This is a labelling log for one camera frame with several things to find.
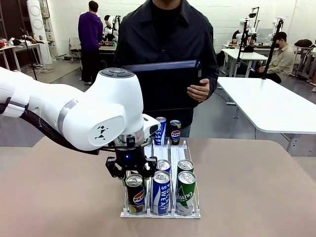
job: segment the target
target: robot logo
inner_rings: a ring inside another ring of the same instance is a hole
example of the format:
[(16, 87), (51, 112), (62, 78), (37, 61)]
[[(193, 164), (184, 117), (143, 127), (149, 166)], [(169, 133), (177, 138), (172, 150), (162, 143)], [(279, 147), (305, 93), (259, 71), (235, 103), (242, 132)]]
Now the robot logo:
[(104, 132), (106, 131), (106, 130), (108, 130), (109, 128), (107, 127), (107, 128), (105, 128), (105, 126), (101, 126), (101, 127), (98, 127), (98, 130), (101, 130), (101, 132), (100, 132), (100, 136), (98, 136), (98, 137), (95, 137), (94, 139), (96, 140), (96, 139), (99, 139), (99, 138), (103, 138), (103, 140), (105, 140), (105, 137), (104, 137)]

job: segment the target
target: purple sweater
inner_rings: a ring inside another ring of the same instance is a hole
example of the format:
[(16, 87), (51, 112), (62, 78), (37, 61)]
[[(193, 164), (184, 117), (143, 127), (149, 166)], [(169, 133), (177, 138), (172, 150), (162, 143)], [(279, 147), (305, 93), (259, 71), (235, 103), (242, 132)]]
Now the purple sweater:
[(103, 36), (101, 19), (91, 12), (82, 14), (79, 18), (78, 34), (82, 50), (98, 51)]

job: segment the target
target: white can organizer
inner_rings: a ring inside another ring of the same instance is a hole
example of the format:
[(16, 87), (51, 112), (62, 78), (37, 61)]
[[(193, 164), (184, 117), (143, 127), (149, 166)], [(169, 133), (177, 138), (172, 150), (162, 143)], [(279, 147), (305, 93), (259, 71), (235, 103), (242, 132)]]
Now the white can organizer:
[(196, 189), (194, 193), (194, 204), (191, 207), (192, 213), (191, 215), (182, 216), (177, 214), (176, 210), (176, 185), (177, 185), (177, 169), (178, 162), (183, 159), (188, 159), (192, 161), (190, 155), (190, 149), (188, 146), (187, 139), (184, 140), (183, 145), (180, 146), (172, 146), (170, 145), (170, 141), (168, 140), (166, 146), (156, 146), (152, 144), (151, 146), (145, 147), (145, 155), (147, 157), (157, 157), (158, 160), (165, 159), (171, 163), (171, 186), (170, 189), (170, 201), (169, 201), (169, 211), (168, 214), (160, 216), (155, 215), (153, 213), (153, 179), (150, 178), (147, 180), (147, 195), (145, 197), (145, 211), (141, 215), (132, 214), (129, 211), (128, 205), (128, 195), (127, 189), (125, 189), (125, 204), (123, 207), (123, 212), (121, 213), (121, 217), (130, 217), (130, 218), (184, 218), (184, 219), (200, 219), (200, 207), (199, 207), (199, 199), (198, 199), (198, 183), (196, 182)]

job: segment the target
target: finger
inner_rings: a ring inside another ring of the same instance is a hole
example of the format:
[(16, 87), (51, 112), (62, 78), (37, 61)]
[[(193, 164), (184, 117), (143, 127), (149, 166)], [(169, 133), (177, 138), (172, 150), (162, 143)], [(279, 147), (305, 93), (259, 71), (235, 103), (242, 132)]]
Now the finger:
[(196, 94), (196, 95), (201, 95), (201, 96), (205, 96), (205, 95), (208, 95), (208, 93), (206, 91), (199, 91), (199, 90), (195, 90), (191, 87), (188, 87), (188, 91)]
[(188, 91), (188, 95), (189, 95), (192, 99), (197, 100), (197, 101), (204, 101), (204, 100), (206, 99), (205, 96), (196, 95), (196, 94), (194, 94), (194, 93), (192, 93), (192, 92), (189, 92), (189, 91)]
[(209, 84), (209, 79), (205, 78), (199, 81), (201, 84)]
[(193, 88), (195, 90), (199, 90), (199, 91), (204, 91), (204, 92), (209, 92), (209, 85), (206, 86), (199, 86), (199, 85), (191, 85), (190, 88)]

